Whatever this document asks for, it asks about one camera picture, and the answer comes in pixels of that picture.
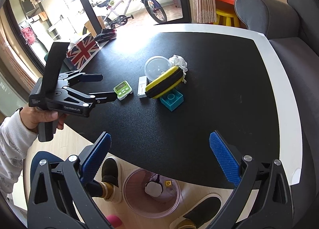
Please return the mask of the person's left hand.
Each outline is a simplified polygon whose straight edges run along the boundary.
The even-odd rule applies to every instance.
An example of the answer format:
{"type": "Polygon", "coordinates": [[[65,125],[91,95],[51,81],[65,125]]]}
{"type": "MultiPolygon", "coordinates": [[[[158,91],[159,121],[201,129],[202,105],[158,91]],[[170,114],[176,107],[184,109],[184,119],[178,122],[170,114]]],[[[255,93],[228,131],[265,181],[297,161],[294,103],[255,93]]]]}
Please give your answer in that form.
{"type": "Polygon", "coordinates": [[[44,111],[36,107],[25,106],[20,110],[23,125],[30,131],[37,133],[37,126],[41,122],[57,121],[57,129],[63,130],[66,114],[59,115],[56,111],[44,111]]]}

